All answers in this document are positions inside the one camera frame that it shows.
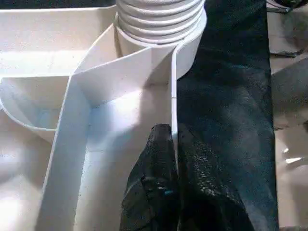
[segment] white plastic part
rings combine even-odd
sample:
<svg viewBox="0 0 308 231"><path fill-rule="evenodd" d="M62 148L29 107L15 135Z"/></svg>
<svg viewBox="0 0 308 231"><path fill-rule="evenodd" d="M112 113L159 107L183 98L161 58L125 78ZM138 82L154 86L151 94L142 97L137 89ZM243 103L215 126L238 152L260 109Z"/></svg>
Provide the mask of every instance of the white plastic part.
<svg viewBox="0 0 308 231"><path fill-rule="evenodd" d="M0 99L16 123L52 142L67 77L2 78Z"/></svg>
<svg viewBox="0 0 308 231"><path fill-rule="evenodd" d="M117 0L119 25L130 37L142 42L176 42L195 30L204 2Z"/></svg>
<svg viewBox="0 0 308 231"><path fill-rule="evenodd" d="M4 112L42 137L38 131L55 133L35 230L118 229L127 177L151 128L170 124L177 143L176 80L192 66L205 25L202 10L190 34L158 45L130 37L116 16L100 36L93 33L67 84L67 75L50 73L3 78Z"/></svg>

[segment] black wire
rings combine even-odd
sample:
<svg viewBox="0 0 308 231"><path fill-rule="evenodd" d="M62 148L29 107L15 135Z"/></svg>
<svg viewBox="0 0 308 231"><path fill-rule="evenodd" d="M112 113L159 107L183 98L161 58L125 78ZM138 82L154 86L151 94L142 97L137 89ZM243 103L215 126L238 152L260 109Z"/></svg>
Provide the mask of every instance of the black wire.
<svg viewBox="0 0 308 231"><path fill-rule="evenodd" d="M276 7L276 8L286 9L286 7L277 6L277 5L275 5L275 4L273 4L273 3L269 2L269 1L266 1L266 3L271 5L271 6L273 6L273 7Z"/></svg>

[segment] white plastic base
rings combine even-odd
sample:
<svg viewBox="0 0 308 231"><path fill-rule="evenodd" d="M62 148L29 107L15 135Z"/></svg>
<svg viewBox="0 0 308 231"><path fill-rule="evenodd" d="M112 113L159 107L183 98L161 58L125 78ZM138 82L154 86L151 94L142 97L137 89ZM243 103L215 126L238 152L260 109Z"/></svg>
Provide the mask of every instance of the white plastic base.
<svg viewBox="0 0 308 231"><path fill-rule="evenodd" d="M1 81L3 112L52 142L43 199L33 221L38 231L117 230L126 180L151 128L170 124L177 143L176 80L193 64L205 11L185 39L161 46L127 36L118 27L115 8L101 11L106 22L115 18L114 23L102 23L104 32L69 78L49 75L60 68L48 72L34 65L38 78L29 77L28 70L28 78L16 77L22 73L11 68L7 73L12 76ZM89 18L96 23L95 16Z"/></svg>

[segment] white plastic tray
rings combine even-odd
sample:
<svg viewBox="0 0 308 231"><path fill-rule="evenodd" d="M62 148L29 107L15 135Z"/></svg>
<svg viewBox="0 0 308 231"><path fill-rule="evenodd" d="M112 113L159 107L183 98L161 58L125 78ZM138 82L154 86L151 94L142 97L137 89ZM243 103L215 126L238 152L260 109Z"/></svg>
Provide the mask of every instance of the white plastic tray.
<svg viewBox="0 0 308 231"><path fill-rule="evenodd" d="M118 230L127 177L151 128L170 124L177 140L176 80L193 64L206 14L184 40L158 46L128 37L115 13L116 7L0 11L4 22L25 24L13 32L7 27L12 40L1 38L17 44L0 62L4 123L31 134L47 154L51 149L50 158L42 152L45 158L35 159L43 158L45 167L30 170L45 178L33 208L24 203L33 216L19 218L20 226L11 222L12 231L25 224L38 231ZM60 55L64 51L68 56ZM70 59L76 52L80 56ZM30 62L34 56L33 66L23 68L23 57ZM41 152L37 144L31 148ZM1 183L0 189L5 201L1 193L9 187Z"/></svg>

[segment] ribbed white cylinder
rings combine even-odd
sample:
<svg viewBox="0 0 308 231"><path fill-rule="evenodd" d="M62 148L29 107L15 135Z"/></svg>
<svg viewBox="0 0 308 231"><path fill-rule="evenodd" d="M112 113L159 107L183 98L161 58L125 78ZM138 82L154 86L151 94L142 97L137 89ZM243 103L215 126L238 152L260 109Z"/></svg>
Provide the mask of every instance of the ribbed white cylinder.
<svg viewBox="0 0 308 231"><path fill-rule="evenodd" d="M205 0L116 0L119 26L130 37L155 44L176 42L197 27Z"/></svg>

